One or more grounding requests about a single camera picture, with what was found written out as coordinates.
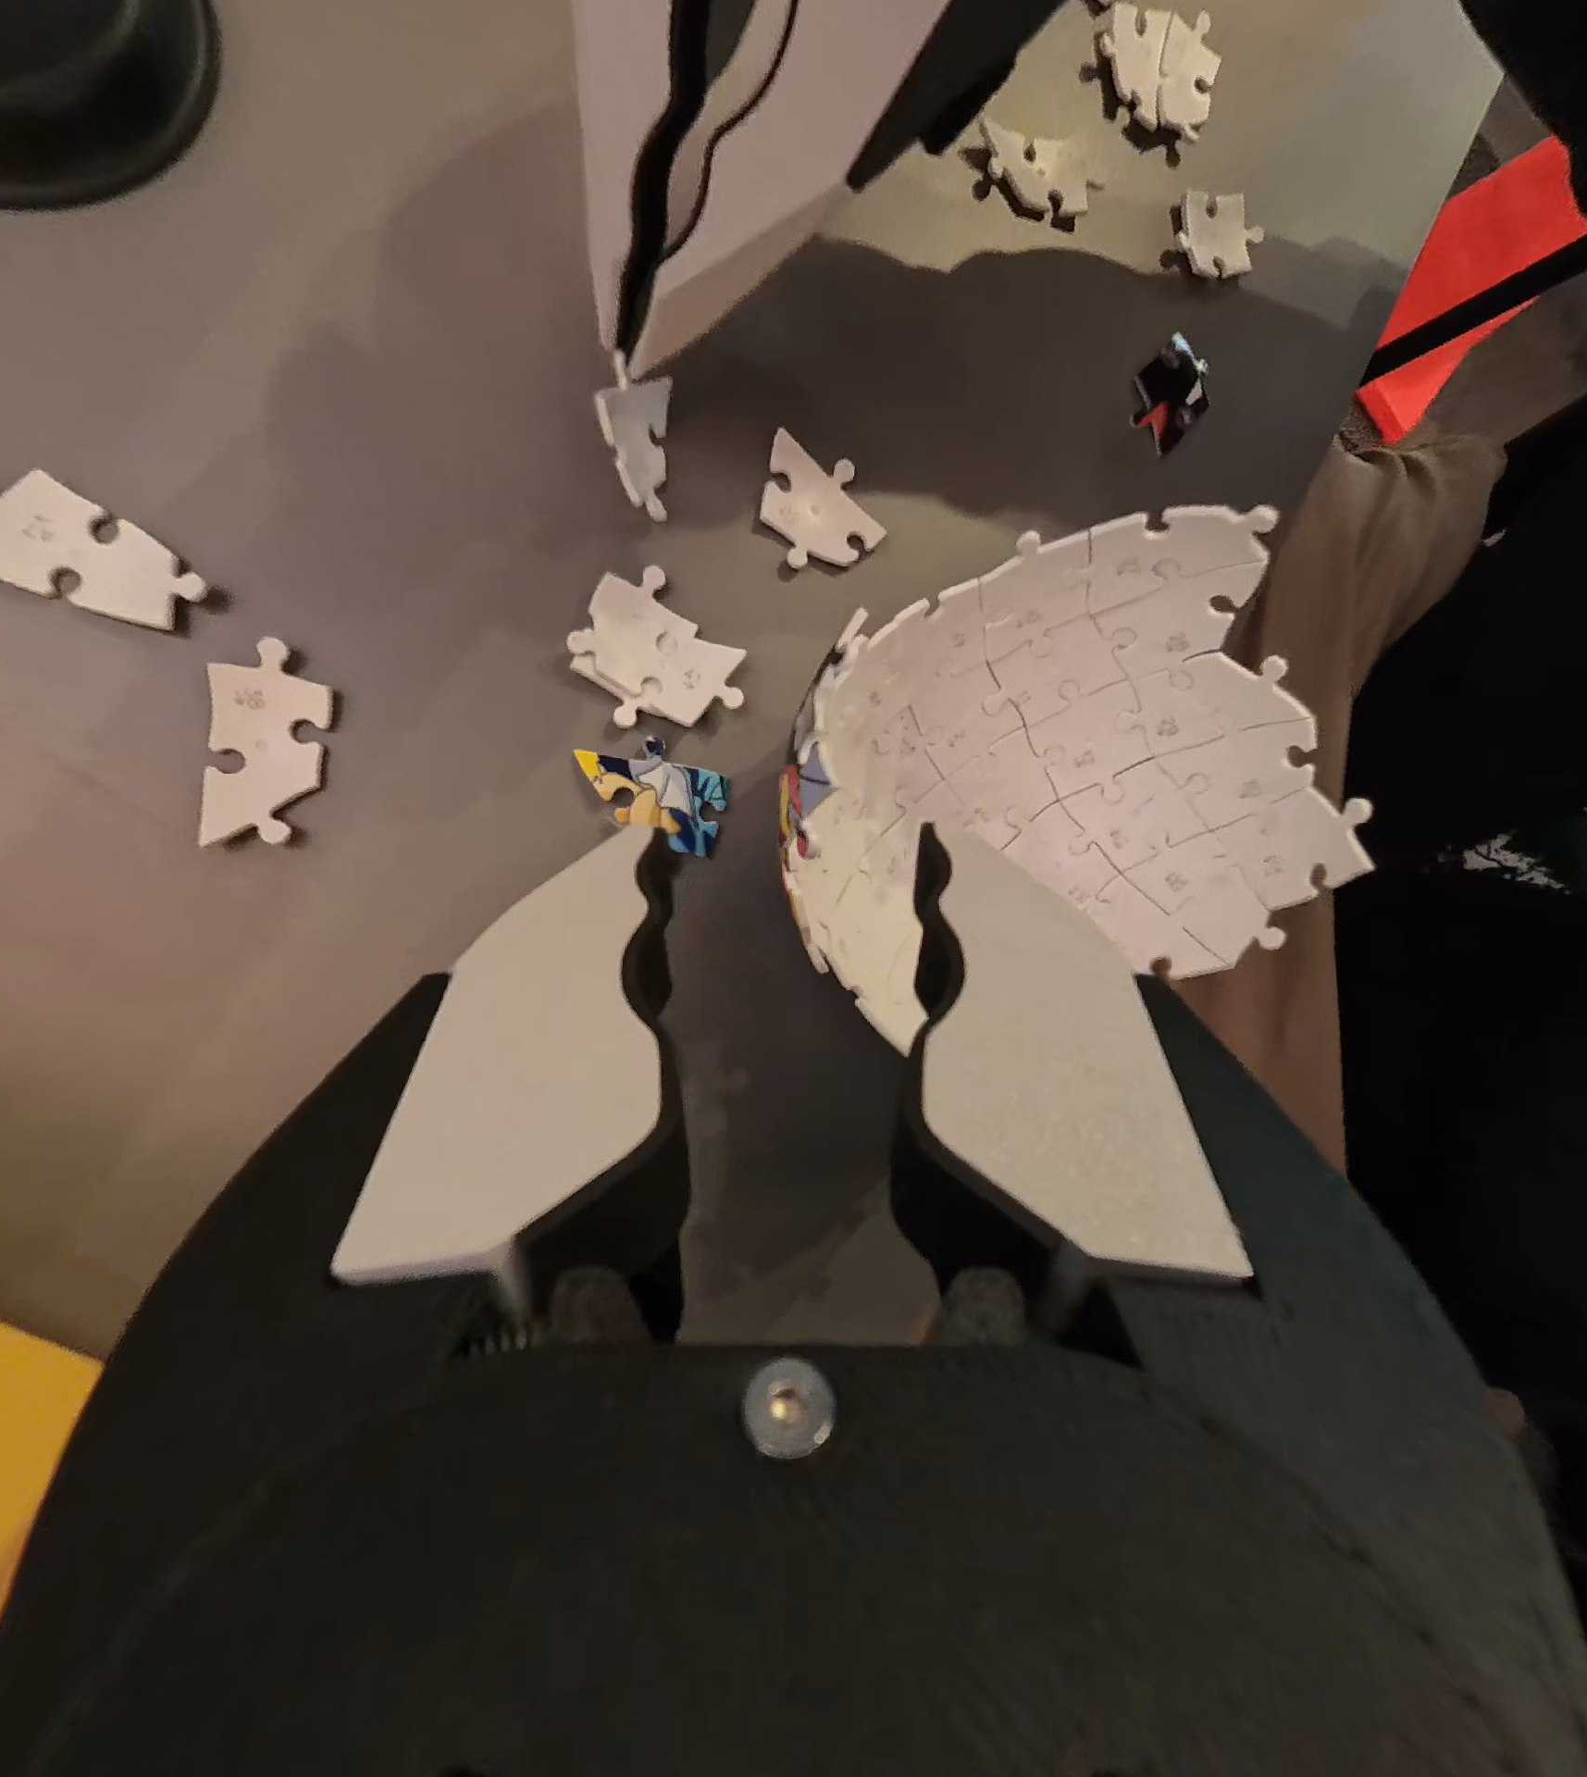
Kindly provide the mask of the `partly built puzzle ball shell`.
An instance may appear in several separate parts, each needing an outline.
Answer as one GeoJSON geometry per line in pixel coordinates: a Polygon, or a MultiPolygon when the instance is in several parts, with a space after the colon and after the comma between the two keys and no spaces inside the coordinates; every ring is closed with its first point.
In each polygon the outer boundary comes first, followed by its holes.
{"type": "Polygon", "coordinates": [[[1373,870],[1371,805],[1316,788],[1314,712],[1227,633],[1279,512],[1172,505],[859,612],[781,771],[783,882],[817,969],[909,1055],[926,1021],[916,870],[959,821],[1088,916],[1138,971],[1198,979],[1277,949],[1277,914],[1373,870]]]}

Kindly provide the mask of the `person's black jacket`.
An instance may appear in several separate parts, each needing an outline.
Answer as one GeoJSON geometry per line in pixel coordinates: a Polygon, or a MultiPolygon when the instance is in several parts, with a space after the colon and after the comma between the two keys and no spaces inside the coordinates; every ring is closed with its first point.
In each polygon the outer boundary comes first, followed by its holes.
{"type": "Polygon", "coordinates": [[[1486,1377],[1587,1416],[1587,895],[1440,868],[1587,812],[1587,396],[1355,708],[1381,862],[1338,897],[1351,1173],[1486,1377]]]}

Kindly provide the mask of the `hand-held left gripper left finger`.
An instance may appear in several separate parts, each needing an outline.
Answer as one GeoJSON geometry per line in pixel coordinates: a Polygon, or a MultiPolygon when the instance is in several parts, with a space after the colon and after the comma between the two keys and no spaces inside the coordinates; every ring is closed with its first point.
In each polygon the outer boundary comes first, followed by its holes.
{"type": "Polygon", "coordinates": [[[619,832],[517,899],[450,968],[332,1258],[341,1284],[480,1277],[513,1325],[567,1277],[628,1290],[672,1343],[691,1210],[665,1032],[680,855],[619,832]]]}

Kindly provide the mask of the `black red puzzle piece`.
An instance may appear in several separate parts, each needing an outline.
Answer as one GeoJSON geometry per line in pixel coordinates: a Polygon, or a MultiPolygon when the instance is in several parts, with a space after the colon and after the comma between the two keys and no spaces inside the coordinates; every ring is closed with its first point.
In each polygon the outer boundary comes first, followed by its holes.
{"type": "Polygon", "coordinates": [[[1207,375],[1205,355],[1181,331],[1135,373],[1131,425],[1151,436],[1159,457],[1168,457],[1209,410],[1207,375]]]}

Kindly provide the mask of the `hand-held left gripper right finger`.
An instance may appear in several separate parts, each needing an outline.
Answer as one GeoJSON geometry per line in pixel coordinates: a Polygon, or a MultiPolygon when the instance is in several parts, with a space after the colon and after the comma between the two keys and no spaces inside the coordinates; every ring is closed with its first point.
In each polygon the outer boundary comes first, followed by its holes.
{"type": "Polygon", "coordinates": [[[935,1343],[1092,1343],[1113,1282],[1249,1290],[1255,1266],[1140,979],[1085,912],[957,821],[922,829],[898,1230],[935,1343]]]}

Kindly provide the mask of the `black ball stand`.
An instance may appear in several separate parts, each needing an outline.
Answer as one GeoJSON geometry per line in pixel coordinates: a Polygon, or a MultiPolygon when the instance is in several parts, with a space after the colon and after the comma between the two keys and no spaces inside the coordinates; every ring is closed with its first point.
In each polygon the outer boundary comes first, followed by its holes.
{"type": "Polygon", "coordinates": [[[0,211],[158,179],[206,125],[223,49],[210,1],[0,1],[0,211]]]}

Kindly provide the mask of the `blue yellow puzzle piece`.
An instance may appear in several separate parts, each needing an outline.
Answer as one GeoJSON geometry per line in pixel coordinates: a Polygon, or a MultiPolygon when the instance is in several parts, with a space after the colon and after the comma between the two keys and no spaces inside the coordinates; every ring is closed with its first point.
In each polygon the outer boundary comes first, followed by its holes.
{"type": "Polygon", "coordinates": [[[674,758],[657,734],[648,734],[633,753],[580,747],[574,758],[621,827],[665,832],[680,855],[717,853],[720,818],[731,803],[730,775],[674,758]]]}

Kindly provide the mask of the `red black object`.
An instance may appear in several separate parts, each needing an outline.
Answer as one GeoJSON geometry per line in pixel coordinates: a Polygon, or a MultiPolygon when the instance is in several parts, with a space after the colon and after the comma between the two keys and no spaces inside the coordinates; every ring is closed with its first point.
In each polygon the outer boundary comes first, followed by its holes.
{"type": "MultiPolygon", "coordinates": [[[[1383,333],[1383,344],[1460,307],[1495,283],[1587,236],[1587,216],[1571,188],[1569,153],[1547,136],[1468,188],[1434,218],[1425,246],[1383,333]]],[[[1481,344],[1531,299],[1481,322],[1410,364],[1377,375],[1359,403],[1383,442],[1396,446],[1427,414],[1473,344],[1481,344]]]]}

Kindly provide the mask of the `heap of loose puzzle pieces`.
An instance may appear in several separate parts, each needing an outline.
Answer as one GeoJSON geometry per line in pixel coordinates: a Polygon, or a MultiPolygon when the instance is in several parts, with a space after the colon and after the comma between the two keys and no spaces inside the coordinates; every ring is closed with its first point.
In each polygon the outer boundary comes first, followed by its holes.
{"type": "Polygon", "coordinates": [[[585,627],[567,636],[571,668],[615,699],[611,720],[624,731],[641,716],[693,727],[715,705],[746,703],[733,681],[746,651],[704,638],[696,621],[663,603],[667,584],[659,566],[646,566],[639,581],[606,571],[585,627]]]}

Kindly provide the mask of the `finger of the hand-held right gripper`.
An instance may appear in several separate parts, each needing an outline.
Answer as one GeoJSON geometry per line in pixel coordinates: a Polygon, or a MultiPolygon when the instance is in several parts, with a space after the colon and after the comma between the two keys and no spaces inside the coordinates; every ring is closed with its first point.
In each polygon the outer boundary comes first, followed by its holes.
{"type": "Polygon", "coordinates": [[[672,242],[672,172],[709,92],[709,1],[576,1],[598,333],[632,360],[672,242]]]}
{"type": "Polygon", "coordinates": [[[633,372],[748,299],[842,201],[944,1],[754,3],[672,133],[665,238],[648,253],[633,372]]]}

